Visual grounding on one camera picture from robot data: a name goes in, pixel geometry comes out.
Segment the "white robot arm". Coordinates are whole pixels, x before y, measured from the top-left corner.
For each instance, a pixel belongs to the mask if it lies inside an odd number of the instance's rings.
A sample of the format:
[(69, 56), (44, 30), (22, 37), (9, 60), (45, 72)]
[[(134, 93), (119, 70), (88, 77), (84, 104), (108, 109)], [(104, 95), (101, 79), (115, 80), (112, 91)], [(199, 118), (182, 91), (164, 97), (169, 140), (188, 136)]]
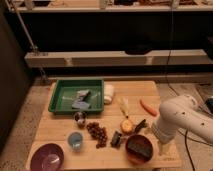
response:
[(191, 131), (213, 144), (213, 119), (198, 112), (197, 100), (183, 94), (163, 101), (159, 106), (159, 116), (153, 121), (151, 130), (158, 140), (159, 154), (169, 151), (170, 142), (179, 128)]

